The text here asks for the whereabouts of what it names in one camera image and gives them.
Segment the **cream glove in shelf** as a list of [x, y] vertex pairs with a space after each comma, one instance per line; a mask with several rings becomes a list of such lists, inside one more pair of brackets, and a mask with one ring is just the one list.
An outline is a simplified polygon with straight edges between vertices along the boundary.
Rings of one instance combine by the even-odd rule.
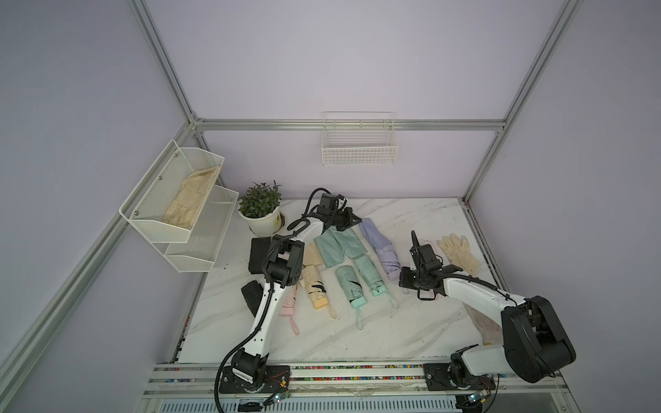
[[185, 230], [192, 230], [220, 169], [220, 166], [214, 166], [194, 170], [185, 177], [161, 221]]

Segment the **cream work glove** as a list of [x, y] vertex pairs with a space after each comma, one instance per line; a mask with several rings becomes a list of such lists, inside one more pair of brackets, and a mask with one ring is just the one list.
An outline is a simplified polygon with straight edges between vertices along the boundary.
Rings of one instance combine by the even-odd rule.
[[471, 253], [470, 244], [465, 236], [452, 233], [437, 240], [438, 247], [449, 258], [452, 265], [462, 268], [468, 275], [476, 277], [480, 270], [478, 259]]

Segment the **purple umbrella sleeve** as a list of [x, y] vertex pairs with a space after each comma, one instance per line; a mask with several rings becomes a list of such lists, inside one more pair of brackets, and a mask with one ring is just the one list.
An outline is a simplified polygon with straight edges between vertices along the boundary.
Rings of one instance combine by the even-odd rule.
[[363, 233], [363, 237], [376, 252], [392, 249], [392, 242], [378, 230], [370, 218], [362, 219], [359, 228]]

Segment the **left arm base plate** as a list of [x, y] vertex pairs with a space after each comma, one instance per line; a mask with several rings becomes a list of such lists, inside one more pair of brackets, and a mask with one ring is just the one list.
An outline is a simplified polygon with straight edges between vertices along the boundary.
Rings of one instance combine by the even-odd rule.
[[282, 383], [289, 382], [291, 367], [285, 365], [267, 365], [253, 382], [246, 381], [240, 374], [234, 373], [231, 366], [222, 370], [219, 394], [268, 393], [282, 388]]

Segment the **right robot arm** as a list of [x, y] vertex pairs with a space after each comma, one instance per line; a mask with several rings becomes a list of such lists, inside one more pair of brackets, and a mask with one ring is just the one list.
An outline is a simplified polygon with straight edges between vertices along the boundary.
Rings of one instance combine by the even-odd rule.
[[510, 294], [478, 277], [465, 275], [454, 264], [445, 265], [430, 244], [421, 244], [411, 233], [414, 266], [404, 267], [399, 285], [417, 292], [455, 299], [483, 314], [502, 330], [499, 345], [466, 346], [450, 356], [445, 382], [464, 389], [486, 375], [514, 374], [536, 383], [574, 363], [576, 351], [554, 307], [542, 296]]

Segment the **green umbrella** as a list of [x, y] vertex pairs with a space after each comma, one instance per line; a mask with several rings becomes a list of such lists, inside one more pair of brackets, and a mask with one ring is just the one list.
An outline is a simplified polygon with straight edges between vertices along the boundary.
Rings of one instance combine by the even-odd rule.
[[367, 255], [358, 256], [354, 260], [354, 265], [358, 269], [359, 275], [366, 282], [371, 294], [374, 297], [384, 296], [390, 301], [391, 306], [394, 309], [399, 309], [399, 304], [394, 299], [394, 296], [387, 289], [387, 286], [380, 276], [378, 269]]
[[335, 274], [347, 301], [349, 301], [349, 304], [356, 313], [356, 328], [363, 330], [363, 313], [361, 312], [361, 308], [367, 304], [367, 300], [356, 271], [352, 266], [344, 265], [339, 267]]

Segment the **black umbrella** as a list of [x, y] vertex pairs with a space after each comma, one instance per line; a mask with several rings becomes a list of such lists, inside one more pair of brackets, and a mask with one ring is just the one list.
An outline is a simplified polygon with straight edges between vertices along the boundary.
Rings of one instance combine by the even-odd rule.
[[241, 287], [241, 294], [244, 297], [244, 302], [250, 310], [252, 316], [256, 318], [258, 314], [259, 306], [262, 302], [264, 288], [263, 285], [257, 280], [252, 280], [251, 282]]

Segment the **black umbrella sleeve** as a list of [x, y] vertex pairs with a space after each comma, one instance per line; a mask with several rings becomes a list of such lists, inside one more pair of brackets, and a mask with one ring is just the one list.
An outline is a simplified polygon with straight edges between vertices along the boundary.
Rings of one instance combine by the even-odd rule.
[[270, 237], [253, 237], [248, 261], [248, 270], [252, 275], [263, 273], [262, 264], [270, 249]]

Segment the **potted green plant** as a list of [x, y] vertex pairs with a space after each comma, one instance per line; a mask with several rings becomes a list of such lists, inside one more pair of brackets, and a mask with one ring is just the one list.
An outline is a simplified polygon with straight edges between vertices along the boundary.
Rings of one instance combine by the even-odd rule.
[[239, 201], [239, 215], [258, 237], [270, 237], [282, 228], [280, 185], [254, 182]]

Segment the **green umbrella sleeve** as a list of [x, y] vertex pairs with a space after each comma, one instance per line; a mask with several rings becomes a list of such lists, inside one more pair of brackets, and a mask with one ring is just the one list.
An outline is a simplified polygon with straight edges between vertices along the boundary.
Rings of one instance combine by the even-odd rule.
[[314, 239], [316, 247], [325, 265], [325, 268], [333, 268], [344, 262], [345, 256], [342, 247], [335, 239], [331, 230], [323, 232]]
[[346, 229], [344, 231], [338, 231], [337, 229], [334, 229], [332, 235], [335, 237], [341, 250], [348, 258], [356, 259], [368, 253], [365, 246], [363, 245], [363, 242], [361, 239], [359, 239], [352, 228]]

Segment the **purple umbrella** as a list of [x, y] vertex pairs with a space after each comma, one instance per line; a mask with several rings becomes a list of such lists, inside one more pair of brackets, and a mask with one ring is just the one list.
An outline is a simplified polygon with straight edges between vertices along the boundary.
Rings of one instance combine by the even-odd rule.
[[401, 264], [397, 253], [392, 246], [388, 244], [376, 251], [380, 265], [386, 273], [389, 280], [399, 280], [401, 274]]

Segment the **aluminium rail frame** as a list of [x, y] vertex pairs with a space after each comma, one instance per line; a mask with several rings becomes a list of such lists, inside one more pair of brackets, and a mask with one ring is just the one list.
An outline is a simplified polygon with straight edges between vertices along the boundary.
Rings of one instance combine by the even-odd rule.
[[214, 393], [217, 366], [160, 364], [139, 412], [579, 412], [560, 373], [536, 384], [487, 375], [464, 389], [442, 386], [421, 361], [288, 362], [259, 392]]

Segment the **yellow umbrella sleeve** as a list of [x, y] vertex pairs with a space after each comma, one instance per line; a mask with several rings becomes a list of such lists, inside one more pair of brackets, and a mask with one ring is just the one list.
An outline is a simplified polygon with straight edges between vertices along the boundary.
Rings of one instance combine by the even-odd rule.
[[304, 250], [304, 256], [303, 256], [303, 266], [304, 267], [310, 267], [310, 266], [322, 266], [324, 265], [323, 258], [319, 252], [318, 247], [316, 246], [316, 243], [314, 241], [310, 242], [309, 244], [306, 245], [306, 248]]

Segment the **pink umbrella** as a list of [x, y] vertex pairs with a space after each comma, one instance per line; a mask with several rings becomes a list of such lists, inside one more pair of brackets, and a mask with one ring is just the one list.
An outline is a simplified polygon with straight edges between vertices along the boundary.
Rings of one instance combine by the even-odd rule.
[[295, 336], [300, 334], [300, 328], [295, 321], [295, 307], [296, 307], [296, 294], [298, 287], [294, 286], [288, 293], [287, 297], [282, 301], [282, 308], [280, 310], [279, 316], [287, 318], [289, 325], [292, 329], [292, 332]]

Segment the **yellow umbrella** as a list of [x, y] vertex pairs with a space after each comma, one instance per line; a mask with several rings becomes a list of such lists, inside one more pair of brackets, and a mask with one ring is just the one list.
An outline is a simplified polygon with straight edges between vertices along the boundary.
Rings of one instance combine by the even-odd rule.
[[333, 309], [327, 296], [325, 284], [321, 279], [316, 266], [305, 266], [301, 273], [301, 285], [306, 290], [313, 308], [317, 311], [325, 310], [331, 319], [337, 319], [337, 313]]

